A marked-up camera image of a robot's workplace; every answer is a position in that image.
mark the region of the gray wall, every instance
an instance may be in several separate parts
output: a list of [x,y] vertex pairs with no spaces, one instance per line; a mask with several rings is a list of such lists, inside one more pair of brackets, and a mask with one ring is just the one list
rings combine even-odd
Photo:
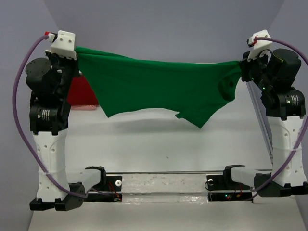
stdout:
[[[57,27],[42,0],[4,0],[0,6],[0,230],[26,231],[32,216],[28,203],[37,191],[37,164],[19,137],[12,114],[12,87],[18,67],[32,43]],[[32,58],[44,55],[48,42]],[[18,91],[18,112],[29,132],[30,90],[25,75]]]
[[[281,39],[298,47],[304,54],[308,56],[308,1],[307,0],[285,0],[276,19],[272,23],[269,32],[273,38]],[[308,102],[308,69],[304,62],[302,68],[296,77],[294,87],[302,91]],[[308,174],[308,135],[304,137],[303,146],[303,162],[306,175]],[[298,196],[297,202],[302,212],[306,228],[308,227],[308,196]]]
[[140,59],[221,62],[240,59],[247,37],[269,28],[283,0],[45,2],[80,46]]

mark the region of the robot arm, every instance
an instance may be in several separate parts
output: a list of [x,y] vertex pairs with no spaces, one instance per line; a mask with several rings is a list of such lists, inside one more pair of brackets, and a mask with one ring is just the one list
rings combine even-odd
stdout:
[[[254,34],[247,41],[248,46],[254,47],[254,50],[243,54],[242,81],[253,81],[262,92],[261,100],[272,132],[273,170],[269,174],[264,174],[245,166],[227,166],[224,178],[226,182],[238,182],[258,188],[275,174],[289,157],[303,124],[305,98],[303,93],[292,87],[301,66],[298,55],[286,49],[271,51],[271,42],[254,41],[255,37],[270,36],[264,30]],[[269,61],[264,51],[271,52]],[[301,145],[278,176],[257,192],[261,197],[308,194]]]
[[[30,209],[68,211],[80,207],[86,192],[93,186],[105,184],[106,172],[103,167],[66,171],[65,139],[71,108],[66,99],[73,78],[79,75],[75,35],[59,31],[58,34],[49,33],[49,38],[53,44],[51,51],[46,51],[48,58],[37,58],[26,66],[26,83],[32,90],[30,130],[37,154],[48,171],[39,167],[38,193]],[[47,174],[66,192],[51,182]]]

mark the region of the screw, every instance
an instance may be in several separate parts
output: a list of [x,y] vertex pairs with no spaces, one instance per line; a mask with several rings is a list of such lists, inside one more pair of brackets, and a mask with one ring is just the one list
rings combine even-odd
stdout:
[[115,182],[115,184],[116,184],[117,187],[120,187],[120,186],[122,185],[122,181],[117,180],[117,181]]

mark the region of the white tabletop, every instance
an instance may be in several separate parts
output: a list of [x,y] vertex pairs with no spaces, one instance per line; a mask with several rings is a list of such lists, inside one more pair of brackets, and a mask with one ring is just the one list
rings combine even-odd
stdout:
[[245,83],[239,81],[236,99],[202,129],[175,114],[147,109],[107,118],[101,108],[71,111],[66,165],[99,165],[108,172],[222,170],[234,164],[272,168]]
[[34,212],[29,231],[305,231],[294,197],[251,202],[84,203]]

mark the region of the green cloth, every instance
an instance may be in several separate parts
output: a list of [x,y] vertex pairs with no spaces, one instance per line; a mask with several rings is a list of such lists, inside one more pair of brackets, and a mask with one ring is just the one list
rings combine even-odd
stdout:
[[77,47],[79,69],[107,117],[146,108],[179,112],[201,128],[235,98],[239,61],[218,64],[137,60]]

